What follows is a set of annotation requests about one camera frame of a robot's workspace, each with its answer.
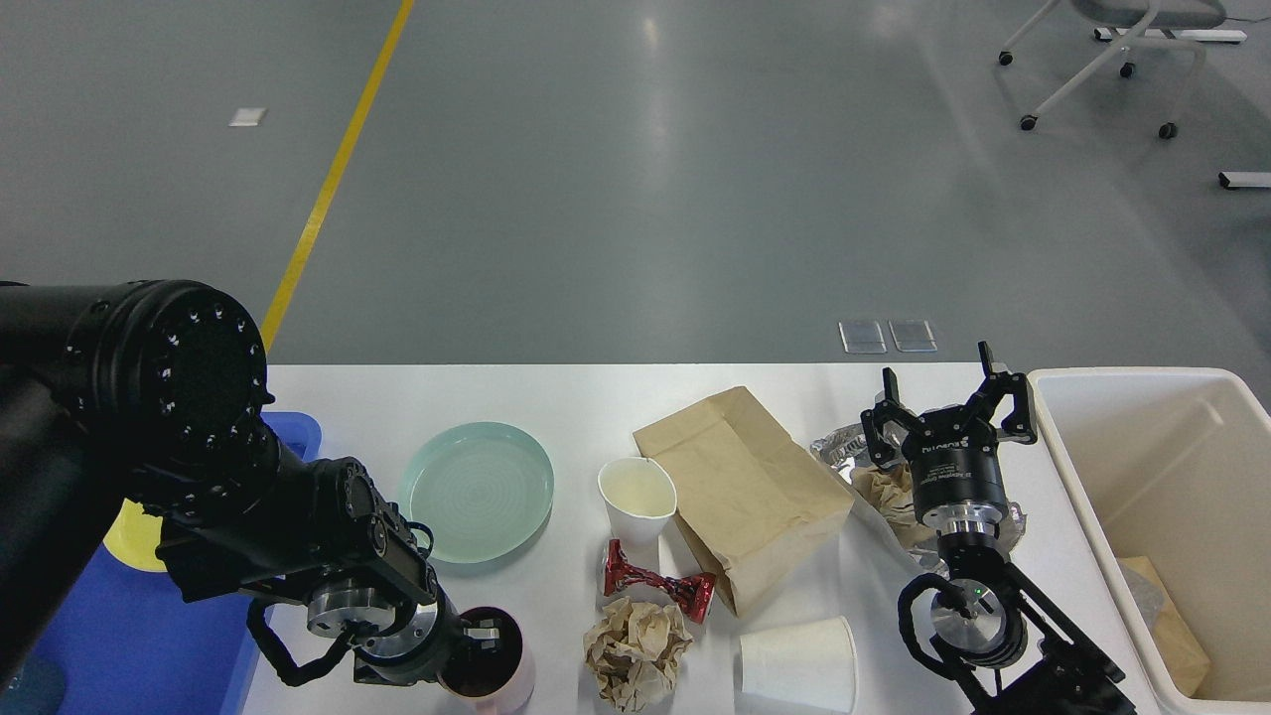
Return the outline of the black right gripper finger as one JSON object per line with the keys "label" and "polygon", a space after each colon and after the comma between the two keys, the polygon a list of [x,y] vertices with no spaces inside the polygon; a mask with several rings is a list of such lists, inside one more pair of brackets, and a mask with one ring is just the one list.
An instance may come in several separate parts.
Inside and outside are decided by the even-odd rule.
{"label": "black right gripper finger", "polygon": [[979,389],[961,408],[961,427],[976,444],[1035,444],[1035,392],[1024,373],[996,366],[988,342],[977,344]]}
{"label": "black right gripper finger", "polygon": [[[860,425],[867,444],[867,456],[878,470],[894,470],[904,460],[902,444],[907,436],[916,433],[927,436],[927,422],[902,405],[899,394],[899,378],[894,370],[882,370],[881,398],[871,410],[860,413]],[[887,431],[904,433],[900,444],[887,438]]]}

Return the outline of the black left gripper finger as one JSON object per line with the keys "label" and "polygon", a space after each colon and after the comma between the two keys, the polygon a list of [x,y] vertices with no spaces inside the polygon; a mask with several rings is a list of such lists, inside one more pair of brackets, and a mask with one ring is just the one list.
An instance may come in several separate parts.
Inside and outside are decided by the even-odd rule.
{"label": "black left gripper finger", "polygon": [[486,698],[496,692],[496,678],[488,671],[444,671],[438,682],[463,698]]}
{"label": "black left gripper finger", "polygon": [[503,688],[522,660],[522,632],[508,613],[463,613],[465,630],[494,630],[493,639],[466,638],[451,657],[451,671],[488,671]]}

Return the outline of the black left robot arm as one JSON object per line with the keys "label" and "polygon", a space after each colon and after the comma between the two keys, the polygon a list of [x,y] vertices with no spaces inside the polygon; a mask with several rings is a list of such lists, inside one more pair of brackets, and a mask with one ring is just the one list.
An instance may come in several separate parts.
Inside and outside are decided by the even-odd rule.
{"label": "black left robot arm", "polygon": [[447,598],[358,458],[302,461],[264,420],[258,326],[205,282],[4,282],[3,682],[69,596],[125,502],[161,519],[156,556],[188,603],[250,597],[282,683],[355,659],[358,683],[459,695],[517,664],[522,634]]}

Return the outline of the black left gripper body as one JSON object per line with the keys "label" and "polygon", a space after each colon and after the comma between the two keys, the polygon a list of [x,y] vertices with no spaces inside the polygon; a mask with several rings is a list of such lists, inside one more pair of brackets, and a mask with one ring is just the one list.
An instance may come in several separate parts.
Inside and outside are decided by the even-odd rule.
{"label": "black left gripper body", "polygon": [[381,626],[375,638],[364,638],[355,646],[353,679],[358,685],[413,686],[419,682],[438,683],[438,679],[458,652],[461,624],[458,607],[449,594],[437,589],[432,605],[409,603],[397,608],[394,616],[408,613],[403,624],[386,622],[389,601],[372,588],[353,591],[353,605],[372,613],[369,624]]}

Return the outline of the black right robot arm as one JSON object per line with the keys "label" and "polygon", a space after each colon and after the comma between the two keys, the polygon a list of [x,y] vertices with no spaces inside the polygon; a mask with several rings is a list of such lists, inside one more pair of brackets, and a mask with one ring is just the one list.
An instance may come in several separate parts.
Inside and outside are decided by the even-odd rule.
{"label": "black right robot arm", "polygon": [[999,448],[1035,444],[1035,399],[1021,372],[979,344],[982,381],[965,403],[915,413],[894,370],[860,422],[871,462],[907,466],[918,525],[935,533],[946,574],[899,596],[913,660],[956,683],[976,714],[1134,714],[1124,671],[1010,558]]}

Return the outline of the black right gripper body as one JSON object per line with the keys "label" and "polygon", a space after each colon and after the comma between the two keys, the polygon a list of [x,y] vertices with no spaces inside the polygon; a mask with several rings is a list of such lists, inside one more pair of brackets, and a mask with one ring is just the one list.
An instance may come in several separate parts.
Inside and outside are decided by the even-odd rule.
{"label": "black right gripper body", "polygon": [[1009,505],[998,458],[999,436],[998,429],[958,436],[916,431],[905,438],[914,516],[921,525],[941,537],[1000,537]]}

